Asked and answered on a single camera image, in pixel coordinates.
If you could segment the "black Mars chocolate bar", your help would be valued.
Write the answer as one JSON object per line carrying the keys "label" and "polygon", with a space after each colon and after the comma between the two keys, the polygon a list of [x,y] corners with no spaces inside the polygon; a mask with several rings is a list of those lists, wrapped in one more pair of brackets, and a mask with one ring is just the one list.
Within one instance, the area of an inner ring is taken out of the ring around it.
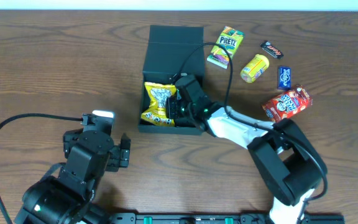
{"label": "black Mars chocolate bar", "polygon": [[283,58],[282,51],[278,50],[275,46],[273,46],[269,41],[264,41],[260,44],[260,47],[266,51],[273,58],[281,59]]}

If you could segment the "red Hello Panda box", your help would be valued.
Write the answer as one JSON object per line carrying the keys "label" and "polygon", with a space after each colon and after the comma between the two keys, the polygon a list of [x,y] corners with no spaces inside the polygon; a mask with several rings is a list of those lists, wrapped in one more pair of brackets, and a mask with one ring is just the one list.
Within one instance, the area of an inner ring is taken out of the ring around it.
{"label": "red Hello Panda box", "polygon": [[313,104],[312,97],[303,85],[296,85],[262,105],[268,118],[277,123],[291,118]]}

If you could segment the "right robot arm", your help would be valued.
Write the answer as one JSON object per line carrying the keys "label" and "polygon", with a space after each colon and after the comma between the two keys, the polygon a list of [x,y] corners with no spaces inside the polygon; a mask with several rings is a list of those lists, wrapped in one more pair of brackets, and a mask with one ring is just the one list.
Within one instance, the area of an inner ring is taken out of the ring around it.
{"label": "right robot arm", "polygon": [[167,116],[183,118],[202,132],[248,150],[273,194],[272,223],[301,223],[312,200],[328,189],[327,167],[300,128],[290,119],[261,121],[212,101],[194,75],[169,79],[178,93],[167,102]]}

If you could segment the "green Pretz snack box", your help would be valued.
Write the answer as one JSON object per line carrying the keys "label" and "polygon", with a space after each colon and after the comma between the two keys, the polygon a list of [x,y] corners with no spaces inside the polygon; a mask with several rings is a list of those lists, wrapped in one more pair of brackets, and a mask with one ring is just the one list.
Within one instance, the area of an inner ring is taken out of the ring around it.
{"label": "green Pretz snack box", "polygon": [[224,49],[214,46],[207,57],[207,61],[227,69],[229,59],[233,58],[244,38],[245,33],[242,31],[225,26],[216,41],[216,44]]}

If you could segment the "yellow Hacks candy bag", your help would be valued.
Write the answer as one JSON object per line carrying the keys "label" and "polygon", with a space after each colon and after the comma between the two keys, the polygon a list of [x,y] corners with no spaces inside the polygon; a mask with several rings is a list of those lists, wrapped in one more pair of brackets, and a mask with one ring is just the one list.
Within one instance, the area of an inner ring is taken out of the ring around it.
{"label": "yellow Hacks candy bag", "polygon": [[171,96],[175,96],[177,88],[174,85],[145,82],[147,94],[150,98],[149,107],[142,112],[141,119],[155,126],[173,127],[175,122],[167,117],[166,102]]}

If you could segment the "yellow candy tube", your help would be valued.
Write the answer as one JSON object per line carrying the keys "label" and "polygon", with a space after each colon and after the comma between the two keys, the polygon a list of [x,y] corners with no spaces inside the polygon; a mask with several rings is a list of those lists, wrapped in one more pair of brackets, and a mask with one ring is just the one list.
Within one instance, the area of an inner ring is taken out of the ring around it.
{"label": "yellow candy tube", "polygon": [[241,78],[247,83],[253,83],[261,74],[268,69],[270,62],[268,58],[261,54],[255,57],[241,70]]}

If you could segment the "black box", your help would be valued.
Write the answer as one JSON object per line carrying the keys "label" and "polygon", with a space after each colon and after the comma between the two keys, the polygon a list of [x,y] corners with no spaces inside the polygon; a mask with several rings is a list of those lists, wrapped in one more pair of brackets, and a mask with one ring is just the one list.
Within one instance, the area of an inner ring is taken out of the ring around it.
{"label": "black box", "polygon": [[[142,70],[142,99],[139,109],[138,130],[142,133],[201,135],[201,131],[185,119],[175,120],[174,127],[156,126],[140,118],[148,109],[150,98],[145,82],[171,84],[169,78],[180,69],[191,52],[203,44],[203,27],[150,26],[149,43]],[[204,50],[198,49],[186,62],[182,72],[194,74],[203,86],[205,75]]]}

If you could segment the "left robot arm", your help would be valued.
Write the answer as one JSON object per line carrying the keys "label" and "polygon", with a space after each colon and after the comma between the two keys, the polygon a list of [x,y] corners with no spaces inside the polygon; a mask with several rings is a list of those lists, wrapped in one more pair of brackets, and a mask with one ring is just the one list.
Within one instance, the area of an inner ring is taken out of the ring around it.
{"label": "left robot arm", "polygon": [[65,132],[66,162],[53,165],[25,192],[15,223],[110,223],[110,214],[93,200],[105,172],[129,165],[130,148],[126,134],[114,143],[109,124]]}

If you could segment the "blue Eclipse mint pack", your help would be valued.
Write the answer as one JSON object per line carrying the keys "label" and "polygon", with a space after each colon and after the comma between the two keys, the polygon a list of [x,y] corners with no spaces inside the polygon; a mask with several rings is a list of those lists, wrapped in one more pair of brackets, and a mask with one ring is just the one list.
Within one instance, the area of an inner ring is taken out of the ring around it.
{"label": "blue Eclipse mint pack", "polygon": [[280,66],[278,68],[278,85],[280,90],[289,90],[291,88],[291,68]]}

